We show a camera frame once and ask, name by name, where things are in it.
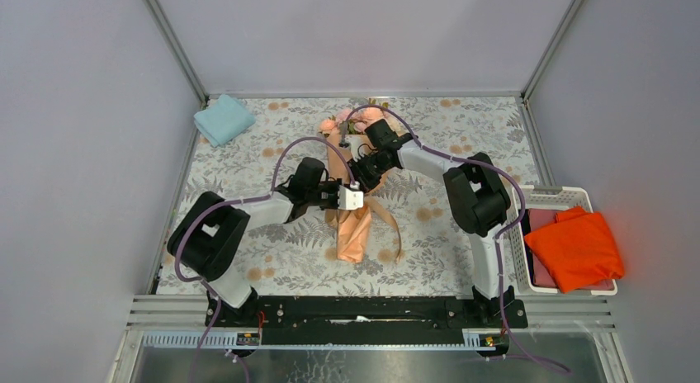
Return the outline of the beige ribbon pile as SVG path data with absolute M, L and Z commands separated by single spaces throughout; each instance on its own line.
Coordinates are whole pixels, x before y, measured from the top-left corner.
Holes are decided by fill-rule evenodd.
M 403 240 L 395 217 L 374 197 L 365 195 L 363 207 L 359 210 L 326 210 L 325 223 L 336 231 L 336 258 L 351 263 L 360 263 L 366 253 L 371 232 L 372 216 L 395 231 L 397 241 L 395 251 L 390 253 L 390 260 L 399 262 L 404 257 Z

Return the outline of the pile of fake flowers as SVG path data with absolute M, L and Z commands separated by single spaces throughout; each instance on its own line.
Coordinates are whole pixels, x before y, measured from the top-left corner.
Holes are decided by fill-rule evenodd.
M 388 113 L 375 107 L 362 108 L 352 115 L 350 108 L 344 108 L 336 115 L 323 119 L 319 124 L 318 132 L 324 137 L 341 134 L 343 130 L 346 135 L 364 135 L 369 125 L 388 116 Z

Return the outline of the peach wrapping paper sheet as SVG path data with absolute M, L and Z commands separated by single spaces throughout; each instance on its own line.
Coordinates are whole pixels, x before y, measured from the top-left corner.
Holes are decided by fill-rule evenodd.
M 332 148 L 327 148 L 330 177 L 349 182 L 345 163 L 353 157 L 352 152 L 339 145 L 341 140 L 340 130 L 330 130 L 324 135 L 326 140 L 338 149 L 342 155 L 340 157 Z M 377 215 L 395 231 L 395 240 L 398 243 L 395 246 L 395 250 L 390 252 L 390 260 L 398 262 L 403 259 L 403 241 L 399 225 L 395 217 L 372 195 L 372 191 L 364 196 L 364 206 L 359 210 L 341 210 L 339 212 L 326 210 L 326 223 L 336 229 L 337 259 L 354 263 L 359 263 L 363 260 L 367 252 L 373 214 Z

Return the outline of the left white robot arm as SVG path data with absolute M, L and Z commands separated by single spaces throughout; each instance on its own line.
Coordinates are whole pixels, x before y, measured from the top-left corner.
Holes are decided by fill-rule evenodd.
M 310 207 L 355 208 L 362 203 L 341 179 L 325 176 L 325 166 L 303 158 L 296 172 L 268 196 L 225 200 L 212 191 L 202 193 L 167 242 L 175 268 L 195 272 L 207 290 L 225 303 L 225 316 L 244 326 L 253 321 L 254 290 L 234 267 L 242 237 L 249 229 L 281 225 L 300 218 Z

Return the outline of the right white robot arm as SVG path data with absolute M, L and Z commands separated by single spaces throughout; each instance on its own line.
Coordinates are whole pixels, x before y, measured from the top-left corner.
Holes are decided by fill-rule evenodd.
M 412 134 L 398 135 L 386 121 L 370 125 L 367 137 L 373 148 L 356 152 L 349 161 L 360 188 L 375 189 L 391 169 L 404 169 L 442 182 L 452 218 L 469 236 L 474 261 L 473 305 L 475 319 L 493 327 L 506 315 L 503 257 L 495 237 L 504 228 L 511 200 L 498 170 L 488 154 L 469 158 L 451 156 L 426 144 Z

